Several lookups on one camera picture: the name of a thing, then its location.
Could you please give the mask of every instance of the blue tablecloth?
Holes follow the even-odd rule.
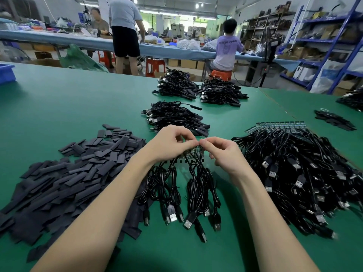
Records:
[[[0,30],[0,38],[5,40],[27,41],[33,43],[49,43],[58,46],[76,44],[80,48],[91,50],[114,51],[111,39],[86,37],[75,34],[53,33],[43,31]],[[207,60],[214,59],[216,53],[203,50],[183,50],[175,46],[140,45],[140,53],[145,56],[168,59]],[[262,57],[252,55],[236,55],[237,60],[262,61]],[[299,61],[275,59],[275,63],[289,71],[294,71]]]

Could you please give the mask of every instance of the hand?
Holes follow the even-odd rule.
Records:
[[[169,125],[162,128],[142,150],[148,152],[147,155],[151,157],[153,163],[157,163],[171,160],[198,144],[195,136],[187,128]]]
[[[209,157],[215,159],[216,166],[221,166],[231,177],[244,177],[253,170],[243,156],[237,143],[219,137],[207,137],[199,141]]]

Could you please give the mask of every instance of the purple t-shirt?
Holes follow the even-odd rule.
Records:
[[[234,66],[236,51],[242,52],[244,46],[236,36],[220,36],[217,40],[217,57],[213,61],[215,68],[221,71],[231,71]]]

